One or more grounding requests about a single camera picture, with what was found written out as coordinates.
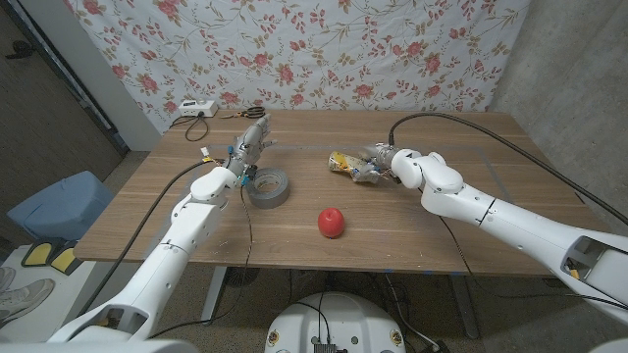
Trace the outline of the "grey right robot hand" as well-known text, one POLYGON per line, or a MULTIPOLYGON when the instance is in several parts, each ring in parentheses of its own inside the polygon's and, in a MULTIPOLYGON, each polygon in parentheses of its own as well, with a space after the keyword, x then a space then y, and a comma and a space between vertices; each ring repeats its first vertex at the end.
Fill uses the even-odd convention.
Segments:
POLYGON ((357 166, 350 170, 352 179, 355 182, 377 183, 381 178, 390 178, 399 183, 392 171, 392 159, 397 152, 397 149, 385 143, 363 147, 358 152, 357 166))

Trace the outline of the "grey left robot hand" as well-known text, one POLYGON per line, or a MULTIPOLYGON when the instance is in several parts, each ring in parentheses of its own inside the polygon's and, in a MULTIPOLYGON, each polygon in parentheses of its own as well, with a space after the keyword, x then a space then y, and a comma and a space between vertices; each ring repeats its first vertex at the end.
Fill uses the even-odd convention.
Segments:
POLYGON ((270 114, 265 114, 235 139, 226 168, 237 177, 256 164, 265 148, 277 143, 276 139, 265 140, 271 131, 271 118, 270 114))

